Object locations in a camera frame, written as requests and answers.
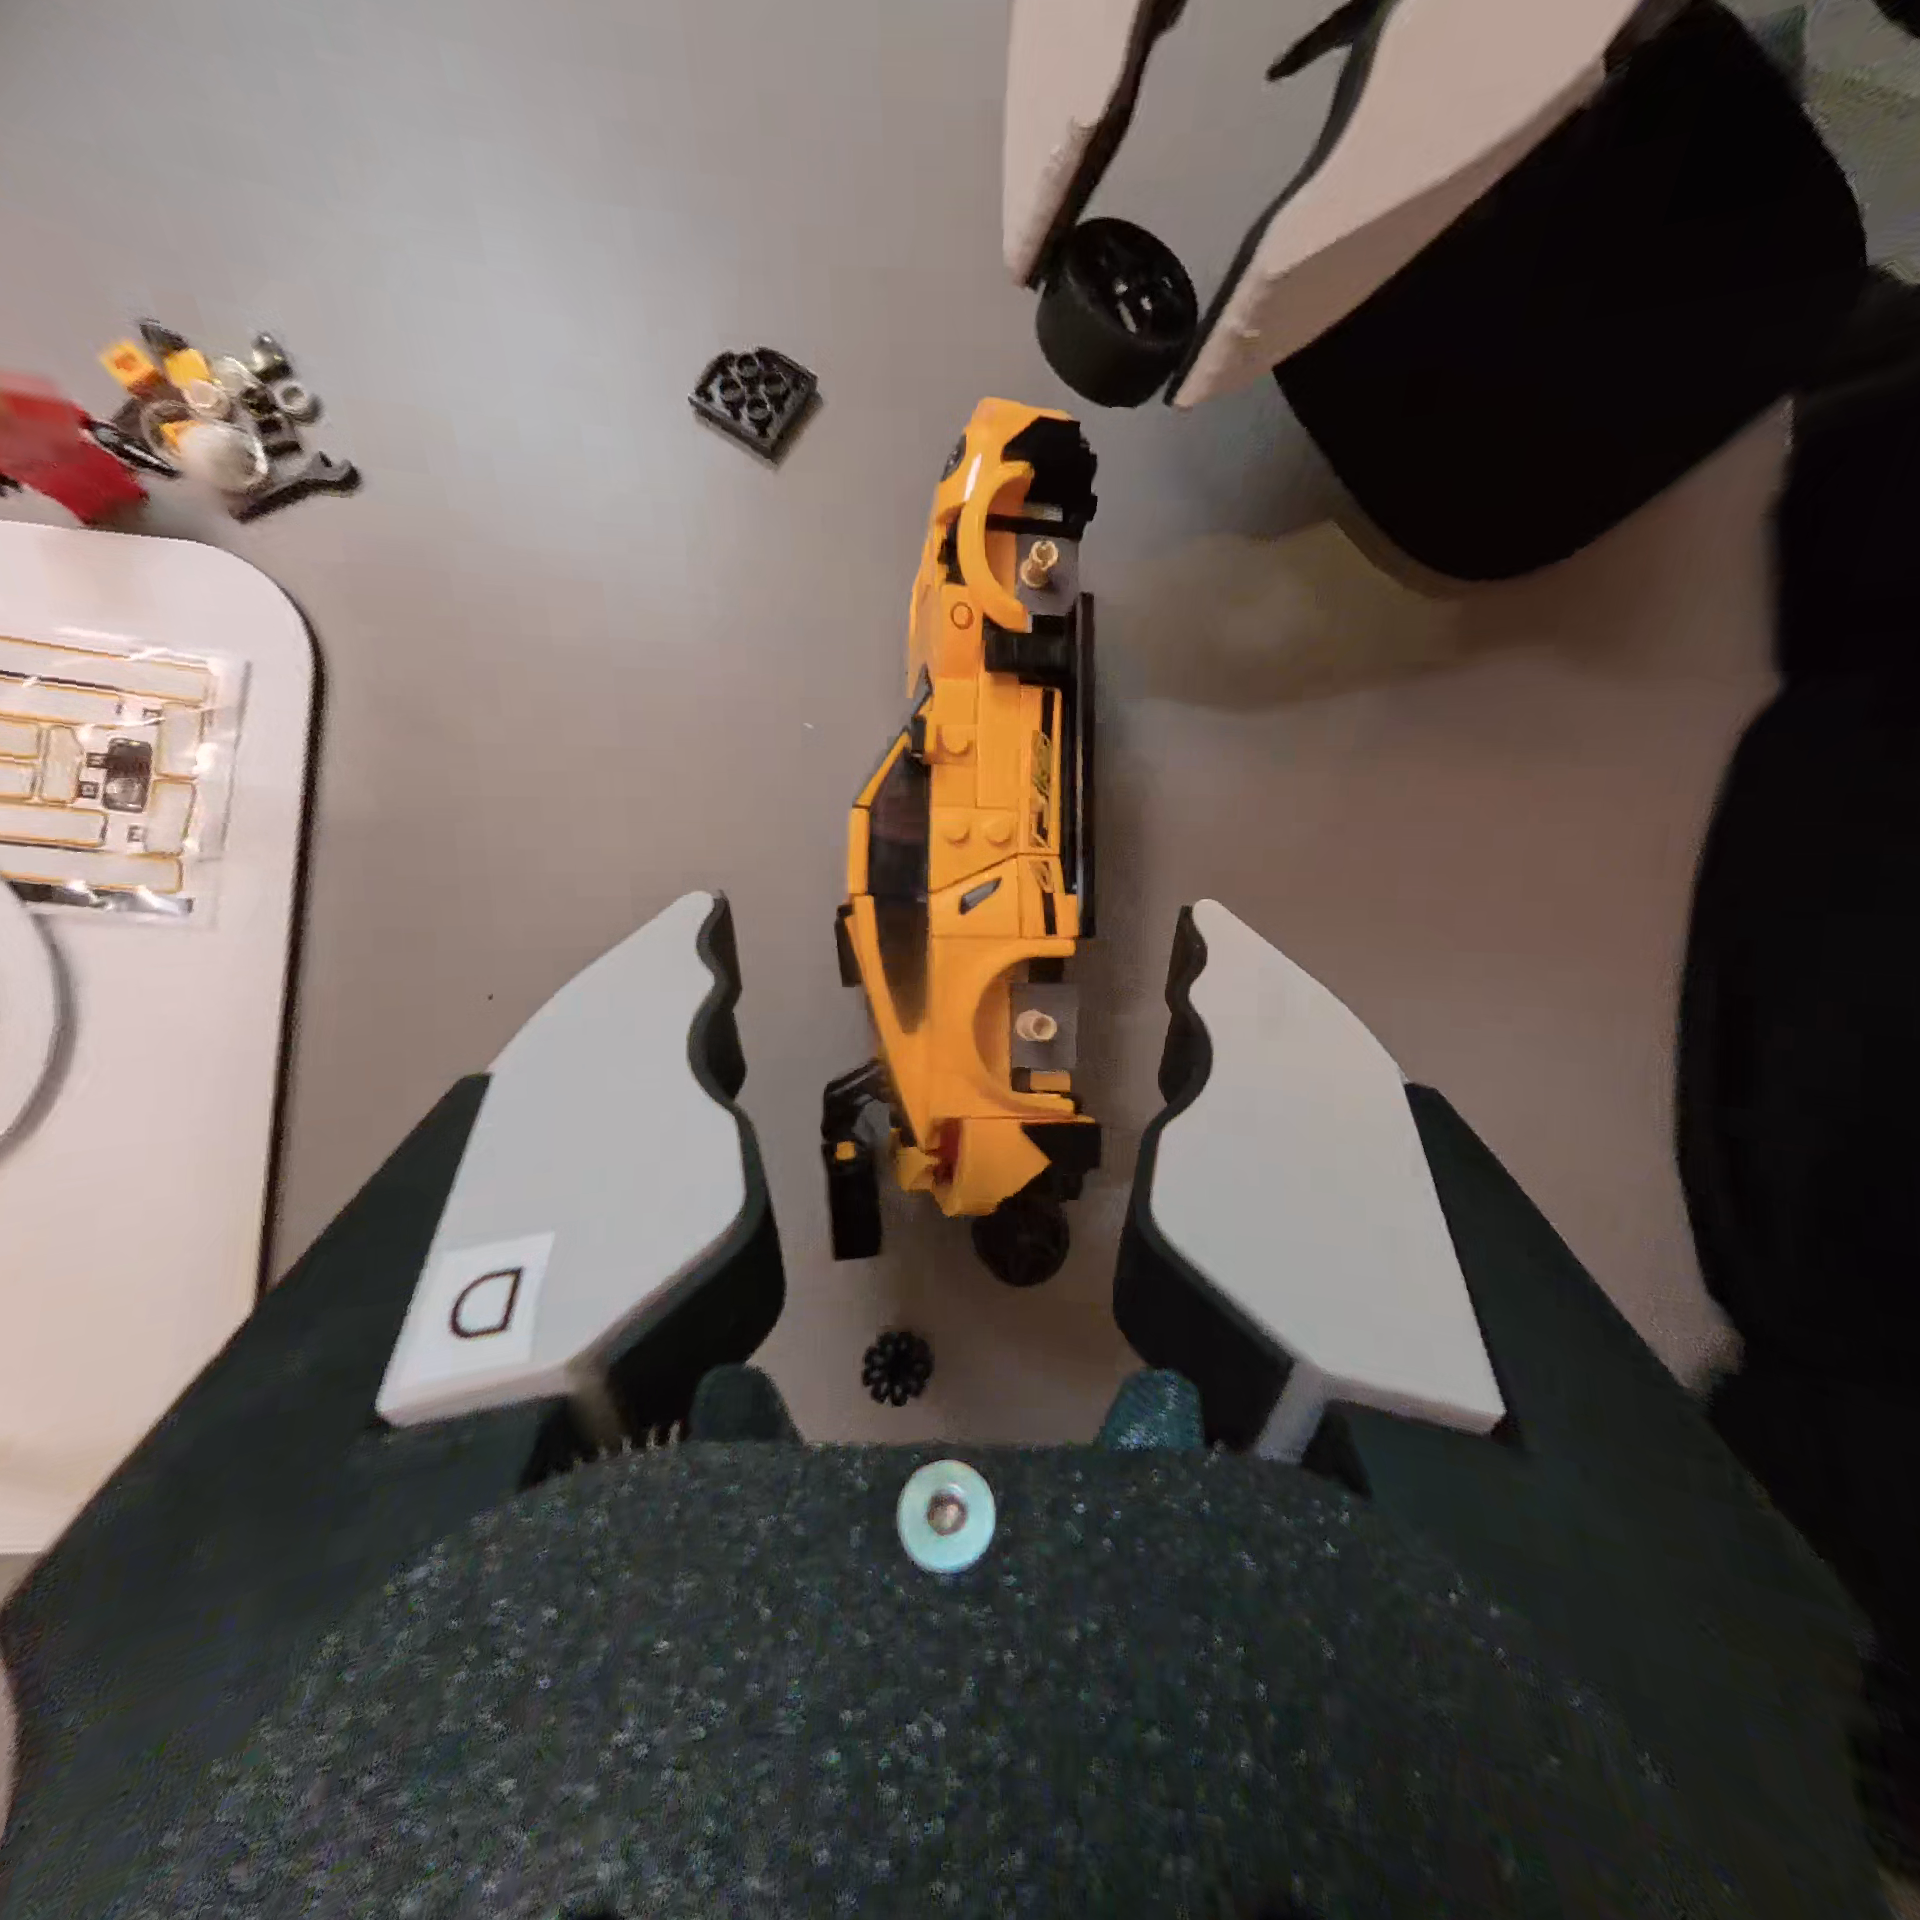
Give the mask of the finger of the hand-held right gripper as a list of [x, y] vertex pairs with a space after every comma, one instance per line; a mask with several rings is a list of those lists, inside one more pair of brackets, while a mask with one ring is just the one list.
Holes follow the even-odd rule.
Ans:
[[1260, 208], [1169, 382], [1173, 407], [1312, 345], [1607, 77], [1639, 5], [1339, 5], [1270, 61], [1339, 57], [1310, 156]]
[[1002, 265], [1035, 290], [1112, 163], [1153, 47], [1186, 5], [1011, 5], [1002, 73]]

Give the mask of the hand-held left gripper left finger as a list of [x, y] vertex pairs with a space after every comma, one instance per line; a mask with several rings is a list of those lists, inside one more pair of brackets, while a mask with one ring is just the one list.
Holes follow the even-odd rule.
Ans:
[[493, 1059], [376, 1396], [386, 1427], [560, 1403], [591, 1447], [691, 1427], [783, 1308], [741, 1111], [732, 904], [690, 893]]

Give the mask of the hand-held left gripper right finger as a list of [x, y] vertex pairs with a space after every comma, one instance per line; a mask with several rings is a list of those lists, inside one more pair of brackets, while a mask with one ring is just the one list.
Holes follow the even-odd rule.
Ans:
[[1137, 1359], [1225, 1452], [1299, 1462], [1331, 1406], [1490, 1437], [1501, 1389], [1391, 1052], [1217, 900], [1175, 921], [1165, 1013], [1112, 1279]]

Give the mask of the black lego wheel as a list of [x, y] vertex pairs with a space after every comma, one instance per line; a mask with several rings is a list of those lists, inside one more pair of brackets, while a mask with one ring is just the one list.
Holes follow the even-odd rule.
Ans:
[[1045, 366], [1077, 400], [1140, 407], [1186, 364], [1198, 316], [1190, 278], [1160, 234], [1095, 217], [1052, 255], [1035, 332]]

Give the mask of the orange lego car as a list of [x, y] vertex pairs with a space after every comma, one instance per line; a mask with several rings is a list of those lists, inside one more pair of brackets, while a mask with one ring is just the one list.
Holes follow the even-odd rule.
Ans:
[[1082, 538], [1097, 457], [1054, 407], [978, 400], [930, 501], [903, 720], [853, 797], [837, 965], [874, 1055], [823, 1090], [830, 1249], [881, 1249], [881, 1184], [1049, 1283], [1099, 1170], [1073, 965], [1097, 930], [1097, 661]]

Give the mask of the lego sticker sheet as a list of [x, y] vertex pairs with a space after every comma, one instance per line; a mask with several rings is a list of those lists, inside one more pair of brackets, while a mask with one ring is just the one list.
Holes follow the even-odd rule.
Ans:
[[4, 636], [4, 883], [35, 910], [209, 921], [251, 667]]

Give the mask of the black quarter-round lego plate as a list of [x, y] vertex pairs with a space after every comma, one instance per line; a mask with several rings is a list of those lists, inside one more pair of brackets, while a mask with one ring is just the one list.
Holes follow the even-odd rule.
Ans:
[[802, 421], [820, 404], [820, 378], [781, 351], [720, 351], [687, 396], [691, 417], [781, 466]]

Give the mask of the pile of small lego parts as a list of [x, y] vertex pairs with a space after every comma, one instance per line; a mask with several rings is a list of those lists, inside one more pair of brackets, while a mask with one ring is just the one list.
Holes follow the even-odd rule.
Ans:
[[271, 332], [241, 353], [209, 353], [140, 321], [97, 364], [122, 403], [106, 417], [86, 417], [86, 433], [137, 478], [188, 482], [236, 524], [362, 491], [353, 461], [312, 445], [322, 404]]

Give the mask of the red lego piece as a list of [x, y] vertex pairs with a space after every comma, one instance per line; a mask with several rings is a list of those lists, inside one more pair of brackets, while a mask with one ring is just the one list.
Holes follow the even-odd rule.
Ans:
[[4, 494], [52, 501], [81, 526], [148, 505], [134, 471], [92, 438], [92, 417], [27, 375], [4, 375]]

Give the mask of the black mesh chair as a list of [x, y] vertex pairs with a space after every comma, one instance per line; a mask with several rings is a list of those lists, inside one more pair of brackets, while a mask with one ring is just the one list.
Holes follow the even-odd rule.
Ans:
[[1790, 75], [1727, 7], [1672, 5], [1274, 382], [1391, 550], [1507, 581], [1803, 390], [1862, 280], [1858, 199]]

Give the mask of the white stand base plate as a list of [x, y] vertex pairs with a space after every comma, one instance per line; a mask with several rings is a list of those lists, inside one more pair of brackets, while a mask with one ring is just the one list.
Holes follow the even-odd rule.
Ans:
[[4, 884], [4, 1563], [24, 1563], [264, 1279], [315, 653], [222, 550], [35, 524], [4, 524], [4, 636], [251, 667], [209, 921], [35, 910]]

